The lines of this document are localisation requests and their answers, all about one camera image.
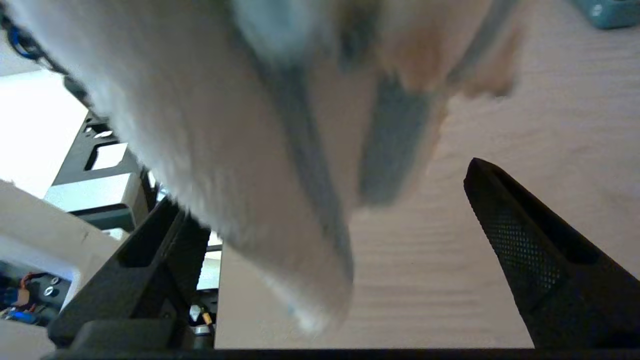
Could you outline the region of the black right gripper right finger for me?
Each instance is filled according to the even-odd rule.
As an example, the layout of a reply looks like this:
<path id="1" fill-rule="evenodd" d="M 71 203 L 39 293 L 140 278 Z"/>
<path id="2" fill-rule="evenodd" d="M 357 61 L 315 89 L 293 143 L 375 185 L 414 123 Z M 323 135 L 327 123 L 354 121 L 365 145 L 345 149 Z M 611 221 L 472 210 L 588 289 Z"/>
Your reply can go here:
<path id="1" fill-rule="evenodd" d="M 495 164 L 463 186 L 536 348 L 639 348 L 635 276 Z"/>

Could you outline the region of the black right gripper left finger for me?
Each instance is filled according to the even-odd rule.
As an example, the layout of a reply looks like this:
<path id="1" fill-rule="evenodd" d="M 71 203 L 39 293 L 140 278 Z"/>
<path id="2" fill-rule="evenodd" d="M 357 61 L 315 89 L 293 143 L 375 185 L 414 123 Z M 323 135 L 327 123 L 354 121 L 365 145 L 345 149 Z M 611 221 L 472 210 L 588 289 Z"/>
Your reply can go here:
<path id="1" fill-rule="evenodd" d="M 210 231 L 165 198 L 47 328 L 58 349 L 180 349 Z"/>

